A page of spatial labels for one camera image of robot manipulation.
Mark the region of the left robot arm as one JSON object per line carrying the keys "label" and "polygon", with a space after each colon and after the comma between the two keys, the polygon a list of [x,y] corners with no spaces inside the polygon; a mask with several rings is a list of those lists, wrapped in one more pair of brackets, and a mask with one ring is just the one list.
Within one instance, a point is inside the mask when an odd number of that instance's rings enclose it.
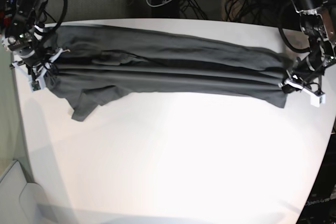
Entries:
{"label": "left robot arm", "polygon": [[321,77],[335,64],[335,26],[328,10],[328,0],[290,0],[300,16],[301,31],[308,37],[309,48],[289,48],[308,55],[296,60],[287,70],[288,77],[281,83],[284,92],[308,89],[314,80],[321,92]]}

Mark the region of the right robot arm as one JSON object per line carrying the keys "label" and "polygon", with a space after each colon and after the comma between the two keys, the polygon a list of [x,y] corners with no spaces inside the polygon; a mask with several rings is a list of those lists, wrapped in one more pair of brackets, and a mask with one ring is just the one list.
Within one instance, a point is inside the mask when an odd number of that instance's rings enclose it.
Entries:
{"label": "right robot arm", "polygon": [[48,31],[40,31],[44,22],[40,20],[45,13],[49,0],[15,0],[14,12],[7,27],[1,31],[1,42],[5,49],[20,57],[28,73],[36,78],[34,71],[46,69],[50,62],[51,51],[44,47],[65,19],[68,0],[63,0],[60,18]]}

